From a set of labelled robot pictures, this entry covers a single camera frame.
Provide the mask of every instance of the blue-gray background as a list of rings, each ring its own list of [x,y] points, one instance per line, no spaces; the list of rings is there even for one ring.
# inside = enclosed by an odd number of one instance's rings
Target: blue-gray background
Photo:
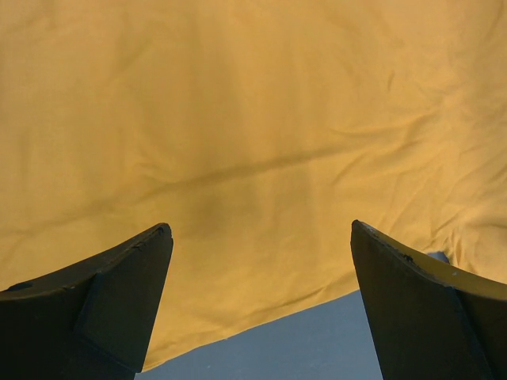
[[[431,257],[448,263],[443,253]],[[196,349],[135,380],[382,380],[359,291]]]

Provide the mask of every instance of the dark green object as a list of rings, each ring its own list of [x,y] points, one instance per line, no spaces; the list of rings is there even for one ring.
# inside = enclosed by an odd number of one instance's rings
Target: dark green object
[[[352,252],[385,380],[507,379],[507,285],[358,221]]]
[[[173,250],[158,224],[0,292],[2,377],[132,380],[143,369]]]

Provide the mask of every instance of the wrinkled cloth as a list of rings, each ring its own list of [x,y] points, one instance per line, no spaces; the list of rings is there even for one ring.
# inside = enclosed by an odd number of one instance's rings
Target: wrinkled cloth
[[[0,287],[157,222],[145,368],[357,289],[350,223],[507,283],[487,0],[0,0]]]

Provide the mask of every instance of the gray floor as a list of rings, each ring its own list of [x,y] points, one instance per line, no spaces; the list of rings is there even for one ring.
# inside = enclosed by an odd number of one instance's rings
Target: gray floor
[[[382,380],[359,291],[170,360],[136,380]]]

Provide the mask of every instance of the yellow sheet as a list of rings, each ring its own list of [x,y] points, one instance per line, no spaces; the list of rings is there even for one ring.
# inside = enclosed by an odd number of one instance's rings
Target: yellow sheet
[[[350,223],[507,282],[488,0],[0,0],[0,287],[165,221],[146,368],[357,288]]]

